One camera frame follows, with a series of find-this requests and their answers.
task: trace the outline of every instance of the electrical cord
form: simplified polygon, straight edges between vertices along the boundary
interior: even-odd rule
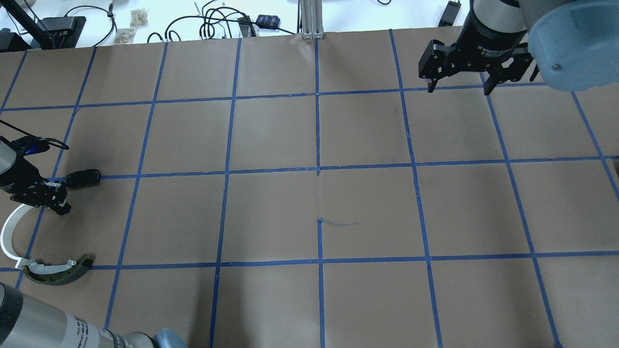
[[[19,37],[22,37],[22,33],[19,32],[19,27],[17,26],[17,23],[15,23],[13,16],[11,16],[9,11],[6,11],[6,15],[9,16],[9,19],[11,20],[11,22],[13,22],[13,25],[15,25],[15,32],[19,35]]]
[[[80,5],[80,6],[76,6],[73,7],[72,9],[68,10],[67,13],[64,14],[65,17],[68,17],[69,13],[71,13],[71,11],[76,10],[76,9],[96,9],[96,10],[101,10],[103,12],[105,12],[108,15],[108,18],[111,19],[112,21],[112,26],[110,28],[110,31],[101,39],[99,40],[99,42],[97,42],[96,44],[93,45],[93,47],[97,47],[98,45],[101,45],[105,40],[107,40],[110,35],[112,35],[112,32],[114,31],[114,29],[116,29],[116,31],[118,31],[118,26],[116,25],[116,19],[114,18],[114,4],[113,2],[110,3],[110,6],[108,7],[108,9],[104,9],[102,7],[98,7],[98,6],[92,6],[92,5]]]
[[[171,34],[172,34],[172,33],[175,33],[175,34],[176,34],[176,37],[178,38],[178,41],[182,41],[182,40],[181,40],[181,35],[179,35],[179,34],[178,34],[176,31],[174,31],[174,30],[170,30],[170,41],[174,41],[174,40],[172,40],[172,36],[171,36]]]
[[[148,38],[148,39],[146,39],[146,43],[150,43],[150,38],[152,38],[153,36],[158,36],[158,37],[159,37],[159,40],[163,41],[163,37],[161,36],[161,34],[159,34],[159,33],[155,32],[155,33],[151,33],[151,34],[149,35],[149,38]]]

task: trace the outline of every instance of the black cable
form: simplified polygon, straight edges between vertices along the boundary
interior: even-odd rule
[[[213,13],[210,16],[208,15],[209,11],[213,11]],[[208,29],[208,31],[206,33],[204,33],[205,37],[212,38],[212,37],[215,36],[215,24],[219,24],[219,25],[223,26],[221,21],[218,21],[218,22],[215,22],[215,23],[211,23],[210,22],[213,19],[213,15],[215,14],[215,12],[218,12],[219,14],[221,14],[223,18],[228,18],[229,16],[238,13],[238,11],[235,11],[235,12],[232,12],[231,14],[224,15],[223,12],[220,9],[208,9],[208,10],[206,10],[206,14],[207,15],[204,16],[204,23],[207,23],[209,25],[209,29]],[[228,33],[230,34],[230,38],[231,38],[232,37],[232,29],[230,29],[230,23],[226,22],[226,26],[228,27]],[[210,35],[210,29],[211,28],[213,28],[213,35]]]
[[[6,15],[9,16],[9,19],[11,20],[11,22],[13,22],[13,25],[15,25],[15,32],[19,35],[19,37],[22,37],[22,33],[19,32],[19,27],[17,26],[17,23],[15,23],[15,20],[13,20],[13,16],[11,16],[9,11],[6,11]]]
[[[67,13],[64,14],[64,16],[67,17],[71,11],[76,10],[76,9],[80,9],[80,8],[83,8],[83,7],[84,8],[89,8],[89,9],[98,9],[98,10],[101,10],[103,12],[108,12],[108,10],[106,10],[106,9],[104,9],[102,7],[91,6],[91,5],[81,5],[81,6],[73,7],[72,9],[68,10]]]
[[[9,128],[12,128],[12,129],[14,129],[14,130],[16,130],[16,131],[18,131],[18,132],[20,132],[20,133],[24,133],[24,134],[26,134],[27,136],[34,137],[34,135],[32,135],[32,134],[30,134],[30,133],[28,133],[28,132],[26,132],[26,131],[24,131],[24,130],[21,130],[21,129],[19,129],[19,128],[17,128],[17,127],[15,127],[15,126],[13,126],[12,124],[8,123],[7,121],[0,120],[0,123],[2,123],[3,125],[5,125],[5,126],[7,126],[7,127],[9,127]]]
[[[26,6],[28,7],[28,9],[30,10],[30,12],[32,12],[32,15],[35,16],[35,18],[38,20],[39,23],[41,23],[41,26],[43,27],[43,29],[45,29],[45,33],[47,33],[47,36],[50,38],[50,40],[52,41],[52,43],[54,43],[54,48],[56,48],[56,44],[54,42],[54,40],[51,38],[50,35],[50,31],[47,29],[47,27],[45,26],[45,23],[41,22],[41,19],[39,19],[39,17],[37,16],[37,14],[35,13],[35,11],[32,10],[32,7],[30,7],[30,5],[28,4],[28,1],[24,1],[24,4],[26,4]]]
[[[110,28],[110,31],[99,42],[94,44],[93,47],[97,47],[98,45],[101,45],[102,42],[107,40],[108,37],[110,37],[110,35],[112,35],[112,31],[114,31],[114,29],[116,29],[116,31],[118,31],[118,27],[116,26],[116,21],[114,20],[114,18],[112,18],[112,27]]]
[[[174,31],[174,30],[170,30],[170,41],[172,41],[172,36],[171,36],[171,34],[172,34],[172,33],[175,33],[175,34],[176,34],[176,37],[178,37],[178,41],[182,41],[182,40],[181,40],[181,35],[179,35],[179,34],[178,34],[176,31]]]
[[[68,17],[69,13],[73,10],[76,9],[96,9],[96,10],[101,10],[103,12],[105,12],[108,15],[108,18],[110,18],[112,20],[112,26],[110,27],[110,31],[101,39],[99,40],[99,42],[97,42],[96,44],[93,45],[93,47],[96,47],[98,45],[101,45],[105,40],[108,39],[108,37],[110,37],[110,35],[112,35],[112,32],[114,31],[114,29],[116,29],[116,31],[118,31],[118,26],[116,25],[116,20],[114,18],[114,13],[112,12],[112,10],[114,9],[114,4],[110,3],[110,6],[108,7],[108,9],[104,9],[102,7],[98,7],[98,6],[92,6],[92,5],[80,5],[80,6],[76,6],[73,7],[72,9],[68,10],[64,16]]]
[[[152,38],[152,37],[153,37],[153,35],[158,36],[158,37],[159,37],[159,40],[163,41],[163,37],[161,36],[161,34],[159,34],[159,33],[155,32],[155,33],[150,33],[149,38],[148,38],[148,39],[146,39],[146,43],[150,43],[150,38]]]

